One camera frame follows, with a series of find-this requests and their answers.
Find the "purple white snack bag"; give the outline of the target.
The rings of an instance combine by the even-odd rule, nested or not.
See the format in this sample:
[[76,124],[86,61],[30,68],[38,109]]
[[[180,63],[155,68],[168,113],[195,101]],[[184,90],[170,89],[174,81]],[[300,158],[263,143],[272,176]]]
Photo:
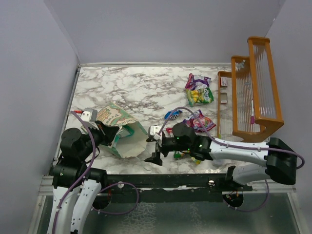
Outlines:
[[188,76],[188,81],[185,85],[185,89],[187,90],[198,90],[207,88],[210,86],[211,78],[200,76],[200,75],[194,75],[193,73],[190,73]]

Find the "purple raspberry candy bag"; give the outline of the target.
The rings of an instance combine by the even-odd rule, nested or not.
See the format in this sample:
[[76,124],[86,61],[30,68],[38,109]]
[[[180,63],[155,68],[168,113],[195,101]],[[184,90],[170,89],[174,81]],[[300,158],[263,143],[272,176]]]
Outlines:
[[190,114],[182,122],[186,124],[188,127],[193,128],[196,133],[202,133],[205,130],[210,131],[216,126],[216,124],[210,118],[203,115],[200,109],[195,111],[194,114],[196,116]]

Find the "green yellow candy bag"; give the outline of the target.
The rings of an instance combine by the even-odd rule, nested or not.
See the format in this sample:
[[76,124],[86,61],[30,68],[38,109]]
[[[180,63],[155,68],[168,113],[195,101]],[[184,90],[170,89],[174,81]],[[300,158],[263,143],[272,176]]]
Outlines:
[[197,104],[209,104],[214,101],[214,96],[209,87],[197,90],[186,90],[188,103],[191,107]]

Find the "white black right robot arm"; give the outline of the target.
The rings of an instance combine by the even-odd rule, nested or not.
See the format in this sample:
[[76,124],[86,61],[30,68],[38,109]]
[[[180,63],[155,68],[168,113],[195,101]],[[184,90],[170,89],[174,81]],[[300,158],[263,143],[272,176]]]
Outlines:
[[245,166],[228,169],[224,185],[230,191],[259,180],[271,179],[284,185],[296,182],[298,155],[278,138],[272,138],[269,143],[226,141],[198,135],[184,123],[174,125],[172,134],[172,137],[167,137],[161,127],[149,127],[147,142],[155,143],[155,151],[146,162],[161,166],[160,156],[174,151],[189,151],[190,156],[201,161],[227,159],[246,162]]

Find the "green illustrated paper bag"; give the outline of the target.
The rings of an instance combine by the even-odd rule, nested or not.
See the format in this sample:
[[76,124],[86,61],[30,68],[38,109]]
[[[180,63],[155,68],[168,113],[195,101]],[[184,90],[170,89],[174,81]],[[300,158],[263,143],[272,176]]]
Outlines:
[[108,126],[117,127],[116,136],[111,146],[99,147],[99,160],[109,161],[113,158],[119,163],[139,163],[143,170],[150,172],[152,166],[143,161],[147,150],[147,132],[137,118],[111,102],[97,114],[97,120]]

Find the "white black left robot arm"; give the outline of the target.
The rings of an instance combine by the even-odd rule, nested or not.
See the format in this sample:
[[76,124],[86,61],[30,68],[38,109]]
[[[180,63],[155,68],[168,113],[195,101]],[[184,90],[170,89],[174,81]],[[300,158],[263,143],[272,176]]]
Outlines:
[[107,173],[88,169],[86,158],[94,156],[99,145],[110,146],[119,127],[96,121],[96,128],[83,134],[69,128],[61,136],[61,157],[52,170],[53,207],[49,234],[80,234],[98,193],[106,190]]

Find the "red candy wrapper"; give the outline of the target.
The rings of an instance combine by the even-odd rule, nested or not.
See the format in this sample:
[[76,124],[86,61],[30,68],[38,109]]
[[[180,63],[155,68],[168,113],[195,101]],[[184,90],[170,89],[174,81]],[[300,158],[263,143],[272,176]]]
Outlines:
[[169,135],[169,137],[173,137],[173,131],[172,131],[172,128],[166,128],[166,132],[167,134]]

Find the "blue small snack packet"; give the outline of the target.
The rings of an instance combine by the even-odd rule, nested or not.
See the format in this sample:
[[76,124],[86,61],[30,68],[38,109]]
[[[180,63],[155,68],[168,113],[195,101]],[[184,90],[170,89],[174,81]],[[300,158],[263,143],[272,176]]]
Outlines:
[[175,110],[175,111],[169,111],[169,112],[167,112],[166,113],[166,115],[164,116],[164,119],[165,120],[175,120],[175,119],[177,119],[181,114],[183,113],[183,111],[182,110],[180,110],[180,109],[177,109],[177,110]]

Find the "green yellow snack bag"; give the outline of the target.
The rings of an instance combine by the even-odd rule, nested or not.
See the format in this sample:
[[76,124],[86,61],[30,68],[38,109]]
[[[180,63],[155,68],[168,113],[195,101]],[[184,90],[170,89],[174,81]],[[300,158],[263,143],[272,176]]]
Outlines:
[[201,161],[192,157],[190,155],[190,151],[174,151],[174,158],[175,159],[181,159],[181,158],[190,158],[195,164],[200,164]]

